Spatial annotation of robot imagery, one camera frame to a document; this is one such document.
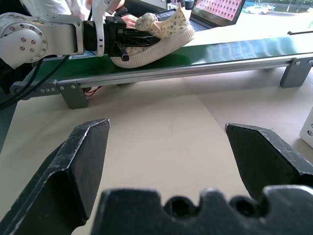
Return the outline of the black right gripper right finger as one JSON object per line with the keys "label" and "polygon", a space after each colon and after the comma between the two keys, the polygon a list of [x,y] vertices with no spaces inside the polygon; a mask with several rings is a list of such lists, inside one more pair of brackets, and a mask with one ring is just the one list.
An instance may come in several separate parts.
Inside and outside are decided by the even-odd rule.
{"label": "black right gripper right finger", "polygon": [[313,164],[274,131],[251,125],[225,126],[240,177],[253,199],[264,187],[301,185],[313,188]]}

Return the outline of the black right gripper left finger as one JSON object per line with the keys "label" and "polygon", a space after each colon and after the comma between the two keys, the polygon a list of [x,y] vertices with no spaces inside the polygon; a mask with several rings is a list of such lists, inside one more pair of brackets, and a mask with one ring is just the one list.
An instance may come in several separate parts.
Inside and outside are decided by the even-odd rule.
{"label": "black right gripper left finger", "polygon": [[109,119],[76,126],[0,221],[0,235],[71,235],[89,220],[102,178]]}

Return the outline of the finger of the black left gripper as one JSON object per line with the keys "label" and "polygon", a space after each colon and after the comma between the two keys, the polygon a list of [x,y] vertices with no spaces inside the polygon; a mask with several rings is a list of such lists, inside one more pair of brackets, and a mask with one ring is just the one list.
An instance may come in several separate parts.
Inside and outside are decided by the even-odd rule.
{"label": "finger of the black left gripper", "polygon": [[118,29],[117,41],[124,47],[149,47],[157,44],[160,38],[146,31]]}

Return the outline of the cream floral slip-on shoe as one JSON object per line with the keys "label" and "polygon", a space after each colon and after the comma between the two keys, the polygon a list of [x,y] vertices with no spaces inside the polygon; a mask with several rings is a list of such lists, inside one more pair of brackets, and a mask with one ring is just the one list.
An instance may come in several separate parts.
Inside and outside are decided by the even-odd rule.
{"label": "cream floral slip-on shoe", "polygon": [[153,13],[142,15],[136,21],[135,29],[149,32],[159,41],[148,47],[127,46],[128,61],[122,61],[120,57],[111,58],[118,67],[133,69],[150,64],[188,44],[195,34],[181,3],[177,4],[173,15],[164,21],[159,21]]}

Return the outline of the bystander bare hand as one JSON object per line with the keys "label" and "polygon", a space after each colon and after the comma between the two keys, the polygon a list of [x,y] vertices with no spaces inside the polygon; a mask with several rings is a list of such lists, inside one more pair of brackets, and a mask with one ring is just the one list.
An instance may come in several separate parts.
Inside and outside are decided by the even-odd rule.
{"label": "bystander bare hand", "polygon": [[125,22],[126,28],[135,29],[135,24],[138,20],[137,17],[133,15],[126,15],[121,17],[121,19]]}

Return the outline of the dark laptop with keyboard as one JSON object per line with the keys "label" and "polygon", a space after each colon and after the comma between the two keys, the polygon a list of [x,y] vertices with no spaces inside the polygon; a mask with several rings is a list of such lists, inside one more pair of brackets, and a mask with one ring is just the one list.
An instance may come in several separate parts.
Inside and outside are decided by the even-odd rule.
{"label": "dark laptop with keyboard", "polygon": [[175,12],[176,12],[176,9],[170,9],[166,11],[157,12],[155,13],[155,15],[158,21],[165,21],[168,18],[170,18]]}

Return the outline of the white box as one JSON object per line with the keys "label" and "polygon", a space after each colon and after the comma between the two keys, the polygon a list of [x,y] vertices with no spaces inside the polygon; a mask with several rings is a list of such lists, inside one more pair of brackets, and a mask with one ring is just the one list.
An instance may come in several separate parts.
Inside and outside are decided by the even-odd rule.
{"label": "white box", "polygon": [[302,126],[299,136],[313,149],[313,107]]}

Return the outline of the bystander white shirt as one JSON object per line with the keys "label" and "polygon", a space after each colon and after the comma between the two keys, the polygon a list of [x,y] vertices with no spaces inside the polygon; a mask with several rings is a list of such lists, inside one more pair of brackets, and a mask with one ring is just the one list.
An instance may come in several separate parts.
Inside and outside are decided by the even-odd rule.
{"label": "bystander white shirt", "polygon": [[34,17],[47,14],[73,15],[85,21],[89,17],[92,0],[20,0]]}

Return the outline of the grey conveyor leg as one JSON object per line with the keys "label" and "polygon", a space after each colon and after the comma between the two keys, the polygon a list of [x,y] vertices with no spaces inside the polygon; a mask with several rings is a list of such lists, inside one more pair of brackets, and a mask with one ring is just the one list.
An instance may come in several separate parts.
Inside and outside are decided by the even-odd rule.
{"label": "grey conveyor leg", "polygon": [[70,109],[82,109],[88,106],[85,93],[76,82],[58,83],[57,87]]}
{"label": "grey conveyor leg", "polygon": [[302,86],[312,66],[313,57],[295,58],[292,63],[286,67],[280,81],[280,87],[295,88]]}

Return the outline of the open laptop with red screen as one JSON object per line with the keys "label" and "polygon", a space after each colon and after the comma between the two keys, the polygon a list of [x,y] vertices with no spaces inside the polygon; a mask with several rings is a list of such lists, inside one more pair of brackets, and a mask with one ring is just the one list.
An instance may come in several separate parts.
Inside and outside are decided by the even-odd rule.
{"label": "open laptop with red screen", "polygon": [[245,2],[246,0],[195,0],[190,24],[196,32],[235,25]]}

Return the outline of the green conveyor belt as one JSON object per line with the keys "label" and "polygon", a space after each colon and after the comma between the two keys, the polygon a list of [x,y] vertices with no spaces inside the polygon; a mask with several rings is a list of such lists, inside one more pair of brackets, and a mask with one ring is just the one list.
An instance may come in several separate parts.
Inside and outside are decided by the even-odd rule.
{"label": "green conveyor belt", "polygon": [[149,65],[136,69],[117,67],[108,56],[70,59],[48,80],[63,81],[126,71],[268,59],[270,57],[295,56],[306,53],[313,53],[313,33],[182,47]]}

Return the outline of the white car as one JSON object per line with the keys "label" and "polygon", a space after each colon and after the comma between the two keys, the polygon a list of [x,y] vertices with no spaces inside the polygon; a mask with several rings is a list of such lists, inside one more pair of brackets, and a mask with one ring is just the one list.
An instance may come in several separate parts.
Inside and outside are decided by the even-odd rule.
{"label": "white car", "polygon": [[269,12],[269,8],[267,6],[249,6],[244,10],[247,14],[259,14],[259,15],[265,15]]}

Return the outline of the silver aluminium conveyor rail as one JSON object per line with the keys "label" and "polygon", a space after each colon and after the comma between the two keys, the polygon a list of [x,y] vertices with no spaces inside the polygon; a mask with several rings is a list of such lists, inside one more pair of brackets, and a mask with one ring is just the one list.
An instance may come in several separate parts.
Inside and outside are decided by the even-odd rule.
{"label": "silver aluminium conveyor rail", "polygon": [[186,67],[170,67],[151,70],[126,71],[109,75],[99,75],[95,77],[86,77],[57,81],[57,86],[64,86],[70,83],[76,83],[81,88],[127,84],[133,82],[162,80],[178,77],[190,77],[206,74],[218,74],[237,71],[252,71],[261,69],[272,69],[288,67],[294,60],[309,59],[313,53],[297,54],[295,56],[270,57],[268,59],[253,59],[242,61],[231,61],[225,63],[203,64]]}

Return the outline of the grey conveyor end bracket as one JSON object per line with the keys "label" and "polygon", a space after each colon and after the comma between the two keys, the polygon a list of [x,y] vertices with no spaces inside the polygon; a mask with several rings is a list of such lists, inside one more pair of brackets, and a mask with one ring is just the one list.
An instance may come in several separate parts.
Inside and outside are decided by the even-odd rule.
{"label": "grey conveyor end bracket", "polygon": [[[48,95],[57,95],[60,94],[60,91],[57,88],[56,80],[47,80],[45,81],[40,87],[35,89],[32,93],[27,95],[23,98],[23,100],[29,100],[33,97],[40,97],[40,96],[48,96]],[[18,81],[15,82],[9,89],[10,94],[14,95],[17,92],[19,92],[24,86],[27,84],[27,82],[24,81]]]}

